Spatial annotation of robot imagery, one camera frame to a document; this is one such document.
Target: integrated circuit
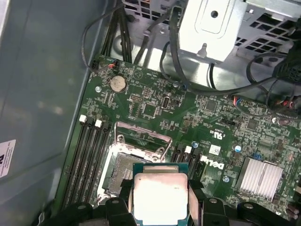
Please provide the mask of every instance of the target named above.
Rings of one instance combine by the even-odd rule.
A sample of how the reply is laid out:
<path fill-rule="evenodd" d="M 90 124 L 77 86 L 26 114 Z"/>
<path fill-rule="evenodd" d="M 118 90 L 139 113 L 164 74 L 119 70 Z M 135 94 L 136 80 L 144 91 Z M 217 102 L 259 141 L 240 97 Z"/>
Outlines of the integrated circuit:
<path fill-rule="evenodd" d="M 146 162 L 145 160 L 135 158 L 125 153 L 118 153 L 113 175 L 109 182 L 108 192 L 113 195 L 119 195 L 123 179 L 131 180 L 133 178 L 133 164 L 137 162 Z"/>
<path fill-rule="evenodd" d="M 251 130 L 256 130 L 257 126 L 258 126 L 258 121 L 254 119 L 250 119 L 246 127 Z"/>
<path fill-rule="evenodd" d="M 151 118 L 154 118 L 155 115 L 156 115 L 156 110 L 157 110 L 156 106 L 146 104 L 145 108 L 144 108 L 144 111 L 143 111 L 143 114 L 145 116 L 149 116 Z"/>
<path fill-rule="evenodd" d="M 213 100 L 208 100 L 206 105 L 206 110 L 214 112 L 216 109 L 217 103 Z"/>

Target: aluminum heatsink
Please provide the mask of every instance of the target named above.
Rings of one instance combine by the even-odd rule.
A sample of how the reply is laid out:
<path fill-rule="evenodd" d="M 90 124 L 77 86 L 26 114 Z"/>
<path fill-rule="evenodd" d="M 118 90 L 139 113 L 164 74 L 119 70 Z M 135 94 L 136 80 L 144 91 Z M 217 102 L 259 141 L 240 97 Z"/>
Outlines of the aluminum heatsink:
<path fill-rule="evenodd" d="M 283 169 L 268 162 L 246 158 L 236 188 L 272 200 Z"/>

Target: cable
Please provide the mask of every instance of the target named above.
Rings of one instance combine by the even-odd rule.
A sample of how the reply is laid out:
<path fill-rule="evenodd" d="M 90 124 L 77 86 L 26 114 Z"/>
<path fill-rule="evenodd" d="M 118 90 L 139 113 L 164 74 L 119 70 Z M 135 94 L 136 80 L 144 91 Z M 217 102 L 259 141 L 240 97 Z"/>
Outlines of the cable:
<path fill-rule="evenodd" d="M 110 56 L 111 55 L 111 48 L 114 41 L 114 36 L 116 34 L 118 25 L 118 15 L 116 12 L 113 13 L 112 19 L 110 21 L 110 25 L 108 31 L 105 36 L 105 40 L 103 42 L 103 47 L 101 50 L 101 55 Z"/>
<path fill-rule="evenodd" d="M 89 23 L 85 29 L 84 29 L 84 32 L 82 34 L 82 37 L 81 37 L 81 56 L 82 56 L 82 59 L 83 59 L 83 62 L 85 64 L 85 66 L 92 72 L 94 73 L 100 73 L 104 70 L 106 70 L 108 68 L 108 66 L 105 66 L 101 69 L 98 69 L 98 70 L 94 70 L 91 66 L 89 66 L 88 62 L 87 62 L 87 59 L 86 59 L 86 56 L 85 56 L 85 41 L 86 41 L 86 36 L 87 36 L 87 32 L 88 30 L 90 29 L 90 27 L 92 27 L 95 23 L 99 22 L 100 20 L 106 18 L 107 16 L 111 15 L 113 12 L 115 12 L 117 9 L 123 7 L 124 5 L 123 4 L 119 4 L 117 5 L 116 7 L 112 8 L 109 12 L 101 15 L 100 17 L 98 17 L 97 19 L 95 19 L 94 21 L 92 21 L 91 23 Z"/>
<path fill-rule="evenodd" d="M 213 80 L 213 69 L 214 69 L 214 64 L 211 63 L 210 67 L 209 67 L 209 81 L 210 81 L 211 88 L 216 89 L 214 80 Z"/>
<path fill-rule="evenodd" d="M 120 36 L 121 36 L 121 46 L 122 46 L 122 56 L 123 61 L 132 63 L 132 50 L 131 50 L 131 40 L 128 32 L 126 12 L 124 8 L 119 9 L 119 25 L 120 25 Z"/>
<path fill-rule="evenodd" d="M 190 85 L 190 82 L 188 81 L 188 79 L 186 78 L 186 76 L 182 70 L 180 61 L 179 61 L 179 56 L 178 56 L 179 41 L 178 41 L 177 23 L 178 23 L 178 13 L 175 10 L 173 10 L 170 21 L 169 21 L 169 29 L 170 29 L 169 39 L 170 39 L 170 51 L 171 51 L 171 56 L 172 56 L 173 63 L 174 63 L 174 68 L 175 68 L 176 73 L 181 78 L 182 82 L 186 85 L 186 87 L 188 89 L 190 89 L 196 95 L 217 96 L 217 95 L 229 95 L 229 94 L 242 93 L 242 92 L 246 92 L 250 89 L 253 89 L 255 87 L 258 87 L 264 83 L 273 81 L 275 79 L 275 78 L 271 77 L 271 78 L 264 79 L 262 81 L 259 81 L 257 83 L 254 83 L 254 84 L 251 84 L 251 85 L 248 85 L 245 87 L 240 87 L 240 88 L 230 89 L 230 90 L 204 91 L 204 90 L 194 89 Z"/>
<path fill-rule="evenodd" d="M 165 44 L 165 46 L 163 47 L 163 50 L 162 50 L 162 55 L 161 55 L 161 58 L 160 58 L 160 65 L 159 65 L 159 66 L 160 66 L 160 71 L 161 71 L 162 75 L 164 76 L 164 78 L 165 78 L 166 80 L 168 80 L 168 81 L 171 82 L 172 84 L 179 84 L 178 81 L 173 80 L 172 78 L 170 78 L 169 75 L 166 74 L 166 72 L 165 72 L 165 70 L 164 70 L 164 68 L 163 68 L 163 60 L 164 60 L 164 58 L 165 58 L 165 55 L 166 55 L 166 52 L 167 52 L 167 47 L 168 47 L 168 45 L 169 45 L 169 42 L 167 42 L 167 43 Z"/>
<path fill-rule="evenodd" d="M 287 106 L 286 105 L 277 107 L 276 109 L 272 109 L 270 107 L 270 105 L 269 105 L 269 99 L 270 99 L 272 91 L 273 91 L 273 89 L 276 86 L 276 84 L 277 84 L 278 81 L 279 81 L 278 79 L 276 81 L 274 81 L 274 83 L 272 84 L 272 86 L 270 87 L 270 89 L 268 91 L 266 102 L 265 102 L 267 108 L 269 109 L 270 112 L 273 113 L 273 116 L 275 116 L 275 117 L 277 117 L 279 119 L 291 120 L 291 121 L 301 121 L 301 119 L 299 117 L 298 118 L 293 118 L 293 116 L 290 116 L 290 115 L 284 113 L 284 111 L 287 110 Z M 294 93 L 295 93 L 295 88 L 296 88 L 296 85 L 294 86 L 294 89 L 292 90 L 292 94 L 290 96 L 290 100 L 293 99 L 293 96 L 294 96 Z"/>
<path fill-rule="evenodd" d="M 251 66 L 252 64 L 258 60 L 259 58 L 263 58 L 263 57 L 286 57 L 287 55 L 284 53 L 263 53 L 260 54 L 258 56 L 256 56 L 253 60 L 251 60 L 247 67 L 246 67 L 246 77 L 249 80 L 249 82 L 252 84 L 254 82 L 256 82 L 256 80 L 254 79 L 252 72 L 251 72 Z M 260 88 L 265 94 L 268 93 L 268 91 L 263 87 L 263 86 L 259 86 L 258 88 Z"/>
<path fill-rule="evenodd" d="M 144 34 L 144 38 L 140 47 L 139 52 L 136 55 L 136 58 L 134 60 L 134 64 L 137 65 L 139 64 L 146 48 L 147 48 L 147 44 L 149 43 L 150 40 L 150 34 L 152 32 L 152 30 L 160 23 L 166 21 L 170 15 L 171 10 L 168 10 L 165 14 L 163 14 L 162 16 L 160 16 L 157 20 L 155 20 L 146 30 L 145 34 Z"/>

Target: capacitor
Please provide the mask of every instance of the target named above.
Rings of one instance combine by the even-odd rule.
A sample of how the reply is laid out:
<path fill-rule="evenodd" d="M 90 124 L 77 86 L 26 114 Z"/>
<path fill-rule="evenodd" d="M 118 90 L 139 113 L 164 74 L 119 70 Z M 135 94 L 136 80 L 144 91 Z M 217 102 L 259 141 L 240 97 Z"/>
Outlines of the capacitor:
<path fill-rule="evenodd" d="M 191 146 L 192 146 L 193 148 L 198 148 L 198 143 L 197 143 L 196 141 L 193 141 L 193 142 L 191 143 Z"/>
<path fill-rule="evenodd" d="M 235 151 L 235 152 L 241 152 L 241 146 L 240 145 L 233 145 L 232 149 Z"/>
<path fill-rule="evenodd" d="M 299 212 L 300 212 L 296 207 L 294 207 L 294 206 L 291 205 L 291 204 L 288 204 L 288 205 L 287 205 L 287 208 L 288 208 L 291 212 L 293 212 L 294 214 L 299 214 Z"/>
<path fill-rule="evenodd" d="M 286 213 L 287 213 L 287 215 L 288 215 L 289 218 L 292 218 L 292 219 L 295 219 L 295 220 L 298 219 L 298 215 L 294 214 L 289 209 L 286 209 Z"/>
<path fill-rule="evenodd" d="M 224 176 L 222 180 L 223 182 L 228 183 L 230 181 L 230 178 L 228 176 Z"/>

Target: green circuit board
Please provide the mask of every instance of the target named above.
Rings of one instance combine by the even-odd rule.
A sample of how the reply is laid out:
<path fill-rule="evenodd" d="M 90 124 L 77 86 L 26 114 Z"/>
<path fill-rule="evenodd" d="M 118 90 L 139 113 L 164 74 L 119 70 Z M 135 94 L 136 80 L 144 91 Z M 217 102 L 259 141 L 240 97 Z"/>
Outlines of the green circuit board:
<path fill-rule="evenodd" d="M 106 56 L 99 56 L 97 60 L 101 67 L 113 62 Z M 119 89 L 124 81 L 126 83 L 125 88 L 117 92 L 111 86 L 115 76 L 124 80 L 116 81 L 114 89 Z M 267 113 L 263 105 L 252 101 L 242 100 L 240 106 L 253 114 Z M 113 142 L 114 124 L 121 121 L 171 137 L 173 142 L 166 161 L 171 161 L 179 144 L 186 147 L 193 141 L 198 143 L 195 153 L 217 164 L 207 163 L 205 168 L 198 166 L 193 172 L 193 178 L 203 183 L 208 196 L 221 198 L 232 205 L 243 201 L 257 202 L 287 218 L 286 206 L 293 199 L 301 173 L 300 122 L 291 121 L 289 125 L 280 126 L 271 117 L 246 116 L 235 108 L 232 97 L 199 97 L 181 87 L 175 88 L 159 72 L 125 62 L 90 75 L 80 115 L 108 123 L 109 132 L 102 146 L 98 176 L 102 173 L 108 147 Z M 81 129 L 82 125 L 77 122 L 56 195 L 55 212 L 62 208 L 63 199 L 67 196 L 66 187 L 69 186 L 68 178 Z M 131 135 L 137 136 L 136 140 L 143 139 L 139 134 Z M 236 146 L 241 148 L 240 152 L 234 151 Z M 268 161 L 283 169 L 273 200 L 237 189 L 236 183 L 246 157 Z M 112 158 L 110 161 L 103 184 L 105 189 L 110 186 L 115 160 Z M 87 191 L 93 192 L 88 200 L 92 204 L 97 203 L 96 190 L 91 188 Z"/>

